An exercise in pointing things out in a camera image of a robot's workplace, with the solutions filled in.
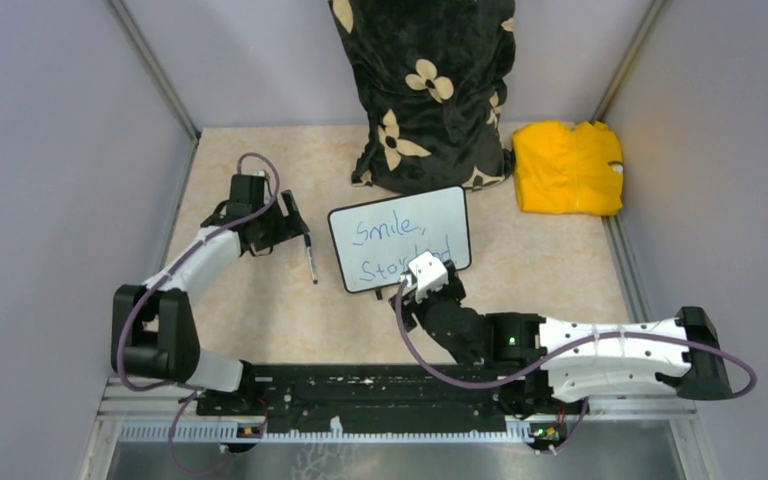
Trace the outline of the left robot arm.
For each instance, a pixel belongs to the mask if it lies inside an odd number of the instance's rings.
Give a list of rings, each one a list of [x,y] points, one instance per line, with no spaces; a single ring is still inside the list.
[[[308,234],[289,190],[269,191],[264,173],[235,174],[229,196],[200,224],[185,251],[138,285],[113,296],[111,365],[121,377],[220,392],[237,414],[252,411],[258,384],[244,377],[244,361],[202,347],[193,308],[219,274],[245,254],[270,254]]]

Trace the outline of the white marker pen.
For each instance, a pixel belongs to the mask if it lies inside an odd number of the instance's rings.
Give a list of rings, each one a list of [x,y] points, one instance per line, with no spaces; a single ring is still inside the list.
[[[313,244],[312,244],[312,251],[308,252],[305,249],[305,253],[306,253],[307,262],[308,262],[308,266],[309,266],[309,270],[310,270],[310,274],[311,274],[312,284],[313,285],[317,285],[319,283],[319,277],[318,277],[318,273],[317,273],[317,269],[316,269],[316,265],[315,265],[315,260],[314,260],[314,256],[313,256]]]

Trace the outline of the small whiteboard black frame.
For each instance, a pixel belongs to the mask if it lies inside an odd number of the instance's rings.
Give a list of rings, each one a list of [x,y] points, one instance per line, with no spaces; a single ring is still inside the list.
[[[327,216],[346,292],[395,285],[429,252],[459,270],[472,263],[466,191],[461,186],[332,210]]]

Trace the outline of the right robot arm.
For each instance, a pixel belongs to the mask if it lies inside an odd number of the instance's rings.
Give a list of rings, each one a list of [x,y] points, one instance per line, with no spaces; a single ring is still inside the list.
[[[721,349],[705,310],[685,306],[665,320],[636,324],[562,321],[518,312],[480,314],[463,306],[454,264],[418,258],[401,275],[389,304],[417,363],[460,389],[492,390],[525,381],[523,398],[536,412],[599,395],[659,395],[695,401],[740,398],[757,385],[743,360]],[[409,337],[421,327],[459,364],[493,374],[463,380],[432,366]]]

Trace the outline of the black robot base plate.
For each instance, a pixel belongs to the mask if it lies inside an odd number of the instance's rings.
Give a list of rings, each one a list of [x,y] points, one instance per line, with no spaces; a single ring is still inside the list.
[[[201,417],[250,417],[243,441],[523,443],[559,448],[614,399],[559,400],[537,371],[490,389],[448,385],[414,365],[247,365],[231,392],[206,389]]]

